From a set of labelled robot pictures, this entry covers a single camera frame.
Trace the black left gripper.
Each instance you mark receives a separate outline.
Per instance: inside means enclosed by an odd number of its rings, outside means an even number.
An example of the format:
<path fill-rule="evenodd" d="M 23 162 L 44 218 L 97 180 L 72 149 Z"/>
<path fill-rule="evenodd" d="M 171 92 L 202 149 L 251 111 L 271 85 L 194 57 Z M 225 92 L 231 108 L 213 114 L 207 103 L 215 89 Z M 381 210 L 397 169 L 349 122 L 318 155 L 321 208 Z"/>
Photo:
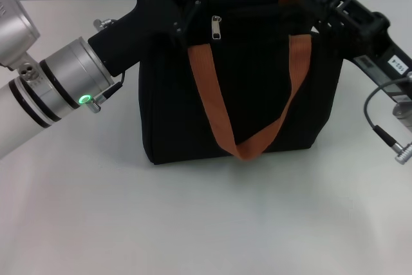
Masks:
<path fill-rule="evenodd" d="M 192 44 L 199 38 L 203 0 L 136 0 L 125 16 L 88 39 L 110 75 L 140 62 L 155 39 Z"/>

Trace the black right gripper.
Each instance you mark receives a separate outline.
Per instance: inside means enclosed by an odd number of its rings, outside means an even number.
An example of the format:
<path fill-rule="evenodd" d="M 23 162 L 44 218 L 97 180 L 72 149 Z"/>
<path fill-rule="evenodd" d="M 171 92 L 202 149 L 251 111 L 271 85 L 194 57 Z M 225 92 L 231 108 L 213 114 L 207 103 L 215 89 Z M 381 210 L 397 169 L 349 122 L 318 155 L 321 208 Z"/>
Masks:
<path fill-rule="evenodd" d="M 323 17 L 321 33 L 342 58 L 358 66 L 394 101 L 411 100 L 411 58 L 391 39 L 390 22 L 357 0 L 304 0 L 304 9 Z"/>

